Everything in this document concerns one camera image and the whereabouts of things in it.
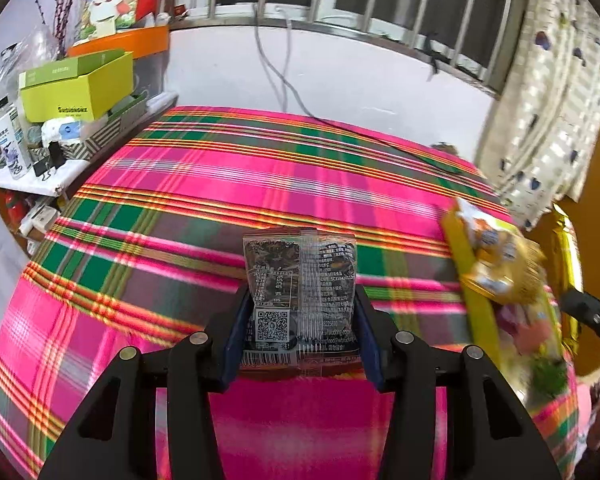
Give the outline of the heart patterned curtain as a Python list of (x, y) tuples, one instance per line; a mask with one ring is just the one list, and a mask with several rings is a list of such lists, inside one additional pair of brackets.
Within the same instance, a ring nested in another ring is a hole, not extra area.
[(529, 0), (478, 166), (518, 228), (582, 194), (600, 133), (600, 16), (588, 0)]

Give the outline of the orange lidded plastic bin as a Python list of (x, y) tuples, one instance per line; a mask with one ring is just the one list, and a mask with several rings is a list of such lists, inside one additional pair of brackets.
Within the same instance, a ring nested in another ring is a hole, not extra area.
[(74, 44), (69, 56), (103, 50), (121, 49), (133, 55), (133, 94), (145, 93), (148, 98), (163, 92), (163, 78), (169, 61), (170, 28), (166, 25), (131, 28), (114, 35)]

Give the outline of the lime green storage box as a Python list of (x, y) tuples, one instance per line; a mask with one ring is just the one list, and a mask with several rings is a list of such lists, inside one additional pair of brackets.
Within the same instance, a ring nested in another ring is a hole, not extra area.
[(61, 117), (92, 122), (131, 95), (133, 79), (132, 53), (106, 50), (26, 70), (19, 96), (29, 122)]

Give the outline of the white cosmetic bottle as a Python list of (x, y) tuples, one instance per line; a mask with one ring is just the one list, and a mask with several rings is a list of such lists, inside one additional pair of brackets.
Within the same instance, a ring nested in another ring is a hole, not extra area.
[(32, 162), (15, 105), (0, 108), (0, 148), (5, 164), (13, 179), (22, 178), (31, 168)]

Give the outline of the short yellow snack bar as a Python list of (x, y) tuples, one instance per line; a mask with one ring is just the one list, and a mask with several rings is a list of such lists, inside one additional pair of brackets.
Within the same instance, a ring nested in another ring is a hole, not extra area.
[[(552, 247), (557, 278), (555, 292), (562, 297), (570, 288), (582, 292), (583, 273), (577, 234), (573, 224), (561, 206), (554, 203), (552, 208), (554, 219)], [(578, 353), (580, 333), (580, 323), (570, 314), (562, 312), (562, 342), (572, 356)]]

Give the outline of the pink plaid tablecloth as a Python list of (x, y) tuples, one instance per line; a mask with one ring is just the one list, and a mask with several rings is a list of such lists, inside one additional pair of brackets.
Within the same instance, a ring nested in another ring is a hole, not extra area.
[(356, 127), (175, 107), (76, 192), (24, 268), (0, 328), (0, 450), (40, 472), (124, 347), (176, 344), (230, 305), (257, 229), (351, 234), (375, 308), (430, 344), (471, 340), (440, 226), (464, 198), (509, 214), (458, 157)]

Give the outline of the white side shelf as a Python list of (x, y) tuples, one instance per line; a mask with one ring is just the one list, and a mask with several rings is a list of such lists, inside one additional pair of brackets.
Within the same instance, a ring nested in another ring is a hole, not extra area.
[(135, 133), (138, 133), (172, 107), (177, 99), (178, 94), (175, 91), (163, 91), (158, 96), (148, 100), (146, 112), (142, 116), (137, 116), (137, 118), (131, 120), (126, 119), (126, 114), (123, 114), (120, 119), (114, 122), (121, 125), (120, 132), (91, 159), (69, 159), (59, 169), (53, 169), (49, 172), (45, 178), (37, 177), (34, 170), (30, 168), (22, 178), (14, 180), (7, 168), (0, 169), (0, 188), (50, 197), (66, 195), (73, 182), (76, 182), (89, 166), (94, 166), (96, 162), (100, 162), (116, 145), (125, 144)]

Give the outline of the dark clear snack packet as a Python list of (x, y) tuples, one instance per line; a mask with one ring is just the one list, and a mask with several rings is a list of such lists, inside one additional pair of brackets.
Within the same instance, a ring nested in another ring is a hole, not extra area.
[(266, 230), (246, 234), (242, 248), (253, 301), (243, 367), (319, 370), (358, 360), (353, 235)]

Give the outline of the pink jelly cup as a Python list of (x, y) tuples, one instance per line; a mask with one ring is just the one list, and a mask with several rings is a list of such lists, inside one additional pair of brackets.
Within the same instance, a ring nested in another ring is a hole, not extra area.
[(546, 318), (531, 325), (519, 325), (513, 336), (514, 346), (519, 354), (532, 354), (539, 351), (542, 344), (550, 338), (552, 326)]

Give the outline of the green pea snack bag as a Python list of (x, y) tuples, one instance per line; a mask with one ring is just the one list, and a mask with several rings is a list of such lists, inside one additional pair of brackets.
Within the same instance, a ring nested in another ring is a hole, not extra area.
[(531, 362), (532, 389), (547, 399), (555, 399), (567, 387), (567, 364), (539, 356)]

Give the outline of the lime green cardboard tray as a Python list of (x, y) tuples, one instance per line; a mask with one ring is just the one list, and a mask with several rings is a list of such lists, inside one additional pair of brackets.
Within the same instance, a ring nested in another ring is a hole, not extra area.
[[(441, 227), (460, 278), (460, 274), (468, 270), (469, 263), (474, 260), (474, 257), (469, 252), (468, 239), (463, 226), (455, 215), (456, 200), (451, 208), (442, 214)], [(569, 392), (570, 369), (562, 345), (559, 314), (552, 294), (547, 289), (546, 274), (539, 296), (528, 306), (497, 304), (478, 292), (470, 290), (461, 280), (460, 290), (465, 301), (472, 341), (486, 352), (528, 410), (540, 408)], [(531, 325), (543, 318), (546, 318), (552, 326), (550, 338), (542, 344), (538, 352), (524, 356), (519, 354), (513, 342), (518, 326)], [(532, 389), (531, 362), (539, 356), (553, 361), (564, 360), (567, 364), (567, 387), (555, 399), (544, 398)]]

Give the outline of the yellow chips bag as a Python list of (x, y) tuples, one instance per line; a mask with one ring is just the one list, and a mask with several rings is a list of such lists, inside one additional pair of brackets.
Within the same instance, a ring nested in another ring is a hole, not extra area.
[(545, 281), (545, 256), (540, 246), (514, 226), (501, 226), (464, 198), (456, 200), (455, 215), (474, 257), (468, 270), (460, 274), (462, 283), (497, 304), (528, 306), (535, 302)]

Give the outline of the striped black white box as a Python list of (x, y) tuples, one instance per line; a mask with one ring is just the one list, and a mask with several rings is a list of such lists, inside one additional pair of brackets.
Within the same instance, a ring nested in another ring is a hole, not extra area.
[(24, 135), (26, 147), (34, 160), (50, 154), (52, 142), (58, 143), (66, 159), (90, 160), (145, 114), (146, 101), (146, 94), (127, 96), (92, 122), (68, 116), (31, 126)]

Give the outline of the metal window bars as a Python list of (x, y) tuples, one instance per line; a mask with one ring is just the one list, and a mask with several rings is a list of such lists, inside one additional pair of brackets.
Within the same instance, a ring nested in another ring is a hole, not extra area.
[(321, 32), (418, 58), (437, 34), (440, 66), (501, 92), (529, 0), (166, 0), (184, 27), (260, 25)]

